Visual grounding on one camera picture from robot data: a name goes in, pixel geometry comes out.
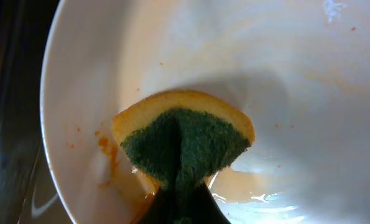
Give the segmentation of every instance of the white plate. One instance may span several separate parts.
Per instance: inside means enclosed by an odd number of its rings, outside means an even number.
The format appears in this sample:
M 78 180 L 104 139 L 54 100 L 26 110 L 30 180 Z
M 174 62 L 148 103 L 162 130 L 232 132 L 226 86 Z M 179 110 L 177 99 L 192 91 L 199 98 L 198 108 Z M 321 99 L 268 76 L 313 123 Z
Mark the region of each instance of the white plate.
M 112 158 L 98 141 L 114 115 L 171 88 L 212 93 L 254 123 L 231 168 L 261 197 L 217 200 L 232 223 L 370 223 L 370 0 L 61 1 L 40 102 L 73 222 L 136 215 L 131 198 L 153 190 L 131 175 L 103 186 Z

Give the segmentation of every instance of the dirty plate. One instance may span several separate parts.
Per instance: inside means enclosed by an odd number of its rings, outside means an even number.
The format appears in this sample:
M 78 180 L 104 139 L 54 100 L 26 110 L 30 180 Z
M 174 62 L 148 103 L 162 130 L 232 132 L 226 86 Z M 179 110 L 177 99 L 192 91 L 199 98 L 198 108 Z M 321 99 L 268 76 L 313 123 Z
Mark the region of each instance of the dirty plate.
M 130 223 L 158 186 L 114 115 L 189 88 L 246 113 L 256 141 L 208 186 L 232 223 L 370 223 L 370 0 L 60 1 L 41 120 L 75 223 Z

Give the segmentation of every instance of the soap sud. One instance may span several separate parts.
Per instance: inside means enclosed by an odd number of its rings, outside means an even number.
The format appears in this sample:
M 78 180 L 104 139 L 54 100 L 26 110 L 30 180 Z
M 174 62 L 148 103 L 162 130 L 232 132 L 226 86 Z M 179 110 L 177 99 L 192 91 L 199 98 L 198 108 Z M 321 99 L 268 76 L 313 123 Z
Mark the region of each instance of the soap sud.
M 341 19 L 341 12 L 348 7 L 345 3 L 335 3 L 334 0 L 325 0 L 323 3 L 324 12 L 328 16 L 328 22 L 334 19 Z

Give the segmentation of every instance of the dark countertop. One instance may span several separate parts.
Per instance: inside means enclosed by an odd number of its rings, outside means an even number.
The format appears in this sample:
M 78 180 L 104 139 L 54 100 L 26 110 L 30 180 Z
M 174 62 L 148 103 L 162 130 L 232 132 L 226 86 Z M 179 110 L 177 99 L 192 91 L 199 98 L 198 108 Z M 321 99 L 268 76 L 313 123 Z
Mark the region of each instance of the dark countertop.
M 58 0 L 7 0 L 0 10 L 0 224 L 17 223 L 42 152 L 39 86 Z

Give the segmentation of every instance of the green scouring pad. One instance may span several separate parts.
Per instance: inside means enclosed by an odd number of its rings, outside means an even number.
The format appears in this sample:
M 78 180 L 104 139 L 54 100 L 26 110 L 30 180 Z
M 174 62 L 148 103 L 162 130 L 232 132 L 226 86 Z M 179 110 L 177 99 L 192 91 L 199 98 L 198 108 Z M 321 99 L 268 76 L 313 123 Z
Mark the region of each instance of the green scouring pad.
M 229 166 L 254 141 L 249 118 L 192 90 L 152 95 L 118 114 L 113 136 L 131 162 L 175 192 L 177 220 L 205 177 Z

